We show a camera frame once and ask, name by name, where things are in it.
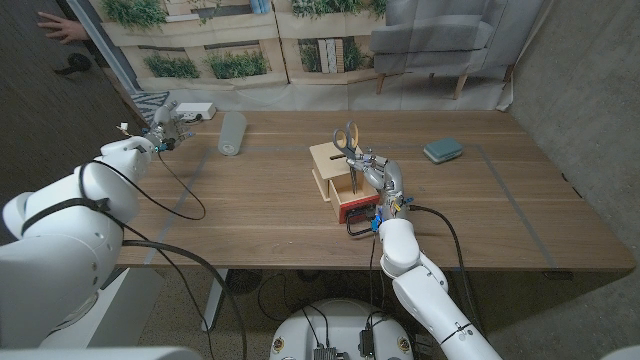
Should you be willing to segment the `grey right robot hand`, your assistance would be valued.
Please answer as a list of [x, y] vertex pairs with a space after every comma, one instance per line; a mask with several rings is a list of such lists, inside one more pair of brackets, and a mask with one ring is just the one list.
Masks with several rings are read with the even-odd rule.
[[347, 159], [351, 169], [363, 174], [364, 179], [378, 191], [380, 202], [377, 214], [382, 222], [391, 219], [406, 219], [408, 197], [404, 192], [403, 176], [399, 164], [372, 153], [356, 154]]

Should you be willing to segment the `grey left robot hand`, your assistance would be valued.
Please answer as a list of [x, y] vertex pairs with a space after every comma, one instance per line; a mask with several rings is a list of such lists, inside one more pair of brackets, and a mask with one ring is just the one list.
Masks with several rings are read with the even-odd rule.
[[171, 114], [177, 105], [176, 101], [172, 101], [159, 107], [144, 135], [144, 138], [153, 144], [156, 153], [172, 151], [183, 141], [194, 136], [188, 122], [182, 116]]

